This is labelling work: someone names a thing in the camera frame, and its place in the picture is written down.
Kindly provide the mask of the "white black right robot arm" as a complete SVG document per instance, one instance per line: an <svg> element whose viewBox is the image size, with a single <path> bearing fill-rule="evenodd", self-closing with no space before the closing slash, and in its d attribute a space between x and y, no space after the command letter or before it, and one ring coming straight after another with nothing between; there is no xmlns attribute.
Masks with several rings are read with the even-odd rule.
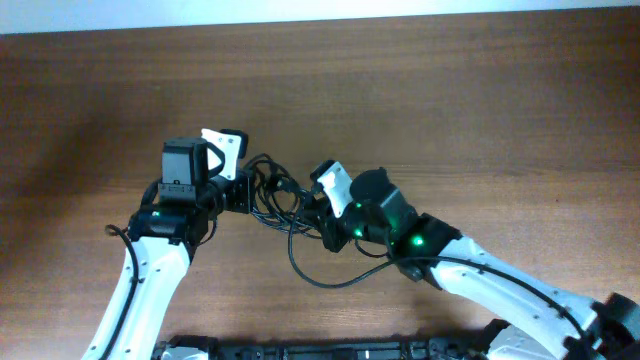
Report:
<svg viewBox="0 0 640 360"><path fill-rule="evenodd" d="M612 293L604 302L549 285L491 255L459 229L420 214L383 168L351 178L327 161L311 175L323 198L309 220L324 246L349 241L384 247L388 265L472 301L497 317L480 348L487 359L636 359L639 306Z"/></svg>

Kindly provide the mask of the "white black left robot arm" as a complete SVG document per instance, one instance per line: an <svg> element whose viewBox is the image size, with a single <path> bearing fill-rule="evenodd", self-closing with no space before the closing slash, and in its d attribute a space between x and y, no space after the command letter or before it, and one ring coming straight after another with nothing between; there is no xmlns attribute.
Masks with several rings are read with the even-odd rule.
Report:
<svg viewBox="0 0 640 360"><path fill-rule="evenodd" d="M236 130L203 130L166 141L161 176L142 196L126 228L106 233L126 246L118 283L84 356L87 359L213 359L206 336L158 339L163 319L196 250L216 231L224 211L249 212L250 175L238 160L248 137Z"/></svg>

